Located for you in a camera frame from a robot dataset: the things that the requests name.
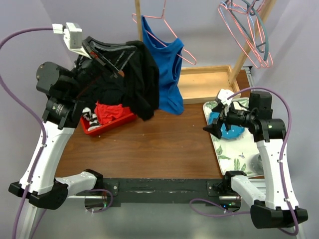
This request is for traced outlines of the black tank top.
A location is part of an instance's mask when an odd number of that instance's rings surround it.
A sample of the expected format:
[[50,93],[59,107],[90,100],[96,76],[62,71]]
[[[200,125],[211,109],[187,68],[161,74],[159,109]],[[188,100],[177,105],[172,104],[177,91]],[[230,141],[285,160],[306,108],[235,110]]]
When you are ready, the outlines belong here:
[[136,46],[137,51],[123,68],[126,92],[120,104],[147,121],[159,108],[159,68],[143,42],[135,40],[126,44]]

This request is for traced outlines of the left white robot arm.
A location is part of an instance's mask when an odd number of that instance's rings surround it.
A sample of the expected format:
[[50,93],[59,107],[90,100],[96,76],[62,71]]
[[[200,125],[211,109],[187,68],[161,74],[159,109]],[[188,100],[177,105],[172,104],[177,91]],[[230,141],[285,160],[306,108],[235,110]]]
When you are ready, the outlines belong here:
[[86,106],[81,95],[95,80],[123,80],[123,68],[136,51],[133,45],[102,43],[88,37],[73,69],[53,62],[38,67],[36,88],[47,96],[40,120],[42,132],[27,171],[9,186],[12,194],[27,198],[38,208],[55,210],[69,196],[83,191],[99,195],[103,191],[103,176],[94,170],[64,178],[55,177],[55,172]]

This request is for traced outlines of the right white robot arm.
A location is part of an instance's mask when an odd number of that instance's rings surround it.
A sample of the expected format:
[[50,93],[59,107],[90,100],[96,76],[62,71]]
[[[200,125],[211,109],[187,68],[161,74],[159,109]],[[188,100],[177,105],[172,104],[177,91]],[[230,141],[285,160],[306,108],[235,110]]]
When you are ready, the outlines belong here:
[[222,126],[226,130],[233,125],[248,129],[259,150],[266,188],[262,193],[246,173],[234,170],[226,172],[222,190],[229,196],[239,194],[250,206],[256,228],[297,228],[308,220],[308,212],[300,208],[289,174],[286,146],[291,125],[272,117],[272,94],[269,92],[252,91],[246,110],[235,108],[235,95],[231,90],[218,92],[217,105],[212,109],[218,116],[203,130],[221,139]]

